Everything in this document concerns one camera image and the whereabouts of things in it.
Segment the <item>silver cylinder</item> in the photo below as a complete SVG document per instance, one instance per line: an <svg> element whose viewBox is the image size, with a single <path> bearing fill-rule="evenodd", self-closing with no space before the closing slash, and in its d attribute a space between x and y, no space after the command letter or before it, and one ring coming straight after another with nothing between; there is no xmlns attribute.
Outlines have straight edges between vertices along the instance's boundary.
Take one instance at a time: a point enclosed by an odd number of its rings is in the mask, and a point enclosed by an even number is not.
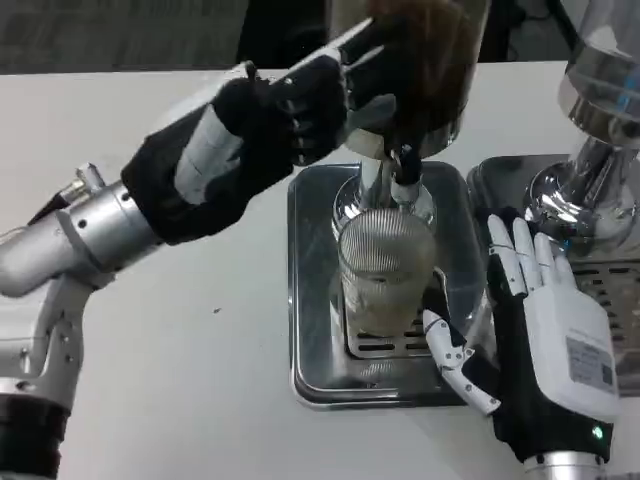
<svg viewBox="0 0 640 480"><path fill-rule="evenodd" d="M333 203L335 238L356 215L384 208L399 208L435 228L436 208L431 194L421 181L407 186L395 182L395 173L400 167L386 155L382 137L358 130L349 142L350 148L362 156L358 175L342 186Z"/></svg>
<svg viewBox="0 0 640 480"><path fill-rule="evenodd" d="M475 71L490 0L326 0L330 38L367 17L406 19L405 48L415 65L390 124L376 133L411 142L422 158L435 155L458 136ZM347 146L366 155L351 141Z"/></svg>
<svg viewBox="0 0 640 480"><path fill-rule="evenodd" d="M592 454L552 452L524 462L528 480L598 480L604 478L604 462Z"/></svg>
<svg viewBox="0 0 640 480"><path fill-rule="evenodd" d="M636 219L627 178L637 154L585 135L568 162L534 177L524 200L527 220L578 255L621 244Z"/></svg>
<svg viewBox="0 0 640 480"><path fill-rule="evenodd" d="M102 288L157 244L119 181L0 239L0 294L21 297L61 273Z"/></svg>

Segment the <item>drip tray grate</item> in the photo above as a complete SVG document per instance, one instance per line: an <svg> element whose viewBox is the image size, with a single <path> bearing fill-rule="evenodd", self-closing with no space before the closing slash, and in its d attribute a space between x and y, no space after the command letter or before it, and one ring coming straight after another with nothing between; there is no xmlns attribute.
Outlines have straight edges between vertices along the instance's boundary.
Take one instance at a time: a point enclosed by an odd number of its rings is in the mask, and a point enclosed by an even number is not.
<svg viewBox="0 0 640 480"><path fill-rule="evenodd" d="M411 328L398 337L376 337L362 332L354 332L342 315L346 324L347 348L351 355L362 359L412 358L431 356L422 327L422 318L416 318Z"/></svg>
<svg viewBox="0 0 640 480"><path fill-rule="evenodd" d="M609 314L616 355L640 356L640 263L573 265L578 288Z"/></svg>

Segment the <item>label sticker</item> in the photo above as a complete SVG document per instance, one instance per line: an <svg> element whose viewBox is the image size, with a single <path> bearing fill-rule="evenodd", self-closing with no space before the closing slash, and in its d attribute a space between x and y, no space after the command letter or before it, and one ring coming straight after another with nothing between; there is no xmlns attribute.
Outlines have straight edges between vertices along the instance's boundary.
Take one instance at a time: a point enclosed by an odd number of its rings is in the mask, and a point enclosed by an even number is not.
<svg viewBox="0 0 640 480"><path fill-rule="evenodd" d="M567 351L571 380L605 392L615 392L615 371L611 355L571 337L567 337Z"/></svg>

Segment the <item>glass cup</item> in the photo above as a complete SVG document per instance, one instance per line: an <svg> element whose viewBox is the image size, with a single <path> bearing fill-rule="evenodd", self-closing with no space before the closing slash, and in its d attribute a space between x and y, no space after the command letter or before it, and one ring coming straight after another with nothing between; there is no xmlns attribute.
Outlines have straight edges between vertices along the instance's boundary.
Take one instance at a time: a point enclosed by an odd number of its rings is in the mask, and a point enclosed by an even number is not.
<svg viewBox="0 0 640 480"><path fill-rule="evenodd" d="M433 274L436 244L427 225L399 210L371 210L338 239L346 320L356 331L406 332Z"/></svg>

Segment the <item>gray carpet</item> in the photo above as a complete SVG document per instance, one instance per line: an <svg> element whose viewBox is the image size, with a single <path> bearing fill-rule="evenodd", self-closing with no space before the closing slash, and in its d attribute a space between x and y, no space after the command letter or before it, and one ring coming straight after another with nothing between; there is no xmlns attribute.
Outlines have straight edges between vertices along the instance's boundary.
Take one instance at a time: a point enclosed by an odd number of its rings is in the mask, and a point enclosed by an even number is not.
<svg viewBox="0 0 640 480"><path fill-rule="evenodd" d="M249 0L0 0L0 73L235 63Z"/></svg>

